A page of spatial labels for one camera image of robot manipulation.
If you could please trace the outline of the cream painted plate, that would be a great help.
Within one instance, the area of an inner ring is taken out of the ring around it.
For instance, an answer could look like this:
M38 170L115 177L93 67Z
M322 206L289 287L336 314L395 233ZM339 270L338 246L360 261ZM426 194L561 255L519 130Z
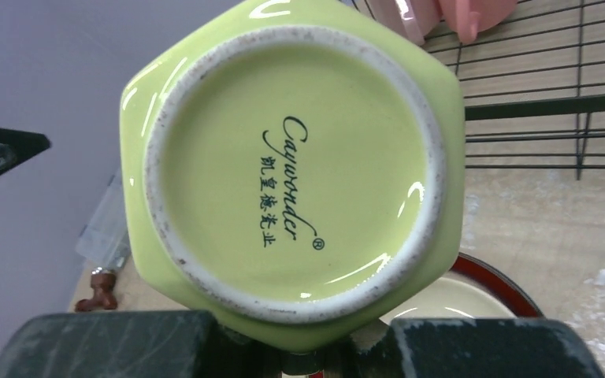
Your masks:
M407 299L380 319L396 318L513 318L497 297L469 278L448 273Z

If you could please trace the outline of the green faceted mug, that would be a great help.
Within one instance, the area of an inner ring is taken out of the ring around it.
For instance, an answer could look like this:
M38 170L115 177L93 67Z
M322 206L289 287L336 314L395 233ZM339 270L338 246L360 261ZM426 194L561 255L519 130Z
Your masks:
M119 121L138 274L272 347L342 338L458 256L458 78L338 1L233 6L128 81Z

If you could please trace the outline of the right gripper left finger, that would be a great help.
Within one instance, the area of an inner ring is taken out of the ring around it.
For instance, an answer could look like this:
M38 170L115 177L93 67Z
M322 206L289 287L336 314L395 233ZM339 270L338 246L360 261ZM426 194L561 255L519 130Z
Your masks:
M0 377L194 377L216 326L189 310L35 317L0 352Z

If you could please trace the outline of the light pink faceted mug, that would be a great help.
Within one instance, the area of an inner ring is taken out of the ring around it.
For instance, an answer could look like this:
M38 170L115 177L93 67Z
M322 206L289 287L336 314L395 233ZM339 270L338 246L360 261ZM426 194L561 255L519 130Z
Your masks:
M423 45L425 38L445 22L461 43L506 20L516 9L516 0L396 0L368 1L370 13L378 22Z

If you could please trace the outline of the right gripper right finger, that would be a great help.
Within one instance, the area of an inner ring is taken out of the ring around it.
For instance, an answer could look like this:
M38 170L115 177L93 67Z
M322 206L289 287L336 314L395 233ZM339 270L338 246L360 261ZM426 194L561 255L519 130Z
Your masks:
M602 377L581 337L560 321L396 319L356 377Z

